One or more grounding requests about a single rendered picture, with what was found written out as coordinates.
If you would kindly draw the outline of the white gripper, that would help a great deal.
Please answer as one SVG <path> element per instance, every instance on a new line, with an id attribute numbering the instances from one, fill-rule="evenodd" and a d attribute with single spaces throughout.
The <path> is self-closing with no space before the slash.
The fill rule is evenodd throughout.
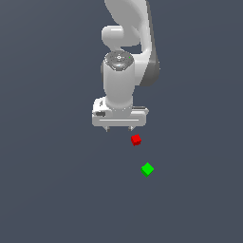
<path id="1" fill-rule="evenodd" d="M 146 124 L 146 116 L 149 110 L 145 106 L 130 106 L 116 110 L 105 103 L 105 97 L 96 99 L 92 109 L 92 124 L 101 126 L 106 132 L 110 132 L 112 126 L 126 126 L 132 131 L 137 126 Z"/>

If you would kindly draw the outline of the green cube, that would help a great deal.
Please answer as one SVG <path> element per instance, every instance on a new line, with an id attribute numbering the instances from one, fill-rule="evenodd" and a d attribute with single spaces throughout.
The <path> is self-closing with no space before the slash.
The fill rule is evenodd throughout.
<path id="1" fill-rule="evenodd" d="M 154 167 L 149 163 L 146 163 L 141 167 L 140 170 L 146 177 L 148 177 L 154 171 Z"/>

